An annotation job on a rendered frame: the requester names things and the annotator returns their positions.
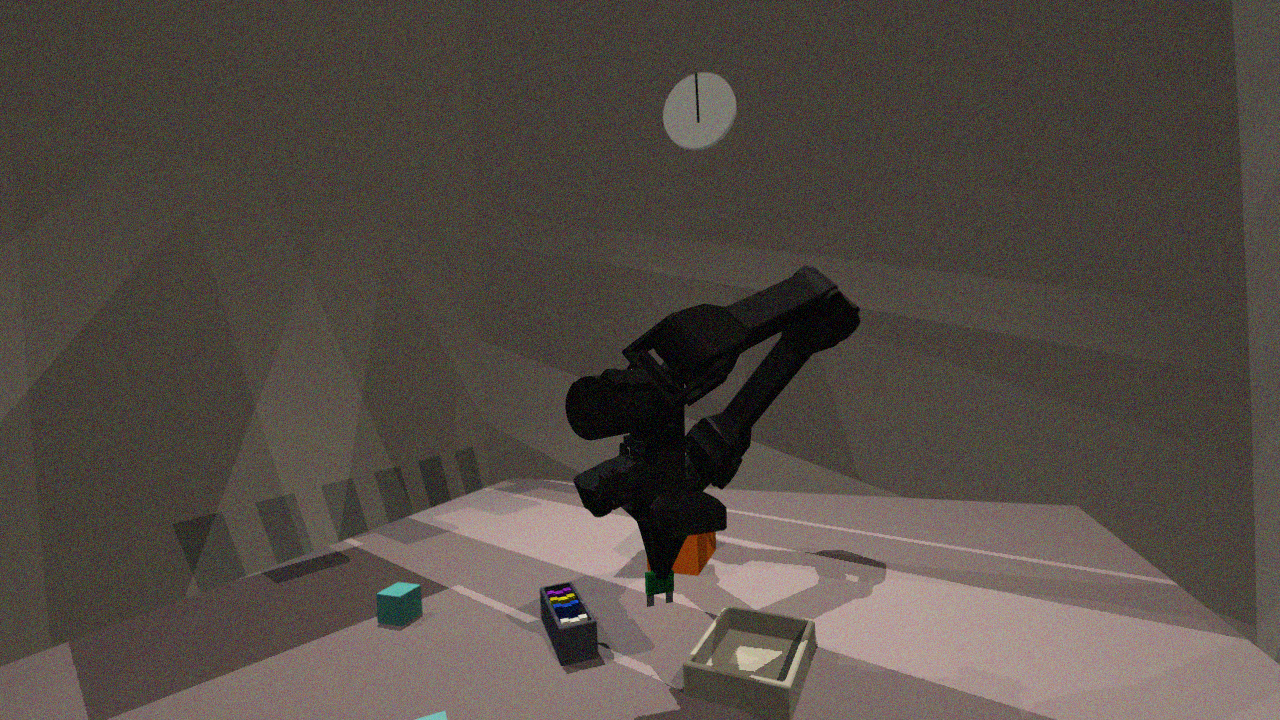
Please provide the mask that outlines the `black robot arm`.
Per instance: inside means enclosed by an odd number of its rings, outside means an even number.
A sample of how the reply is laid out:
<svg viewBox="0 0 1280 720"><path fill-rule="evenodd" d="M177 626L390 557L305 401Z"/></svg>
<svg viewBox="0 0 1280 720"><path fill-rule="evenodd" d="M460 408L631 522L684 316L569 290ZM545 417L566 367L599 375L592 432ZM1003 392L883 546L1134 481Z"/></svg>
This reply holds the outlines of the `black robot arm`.
<svg viewBox="0 0 1280 720"><path fill-rule="evenodd" d="M724 383L740 354L782 331L727 407L689 430L692 448L685 448L685 475L692 478L692 489L681 493L710 483L724 489L750 447L756 420L813 354L852 334L858 313L837 284L809 265L736 304L672 313L622 351L627 369L605 369L570 386L564 406L570 427L582 439L682 428L685 404L691 406ZM648 352L652 348L662 365ZM631 457L625 443L620 456L582 471L573 483L594 518L636 495L641 502L653 500L646 457L637 448Z"/></svg>

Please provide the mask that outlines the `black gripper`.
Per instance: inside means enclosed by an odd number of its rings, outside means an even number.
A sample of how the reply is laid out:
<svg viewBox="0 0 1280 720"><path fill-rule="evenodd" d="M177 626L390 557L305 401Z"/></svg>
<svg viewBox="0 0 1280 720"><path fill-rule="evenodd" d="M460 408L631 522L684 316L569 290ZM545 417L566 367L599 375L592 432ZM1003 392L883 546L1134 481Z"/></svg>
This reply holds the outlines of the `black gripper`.
<svg viewBox="0 0 1280 720"><path fill-rule="evenodd" d="M632 432L625 445L631 457L634 448L646 457L653 500L641 502L636 495L621 509L637 521L652 571L666 579L689 536L727 528L727 509L701 489L681 493L692 489L692 478L685 475L685 448L692 448L692 438L685 436L685 427Z"/></svg>

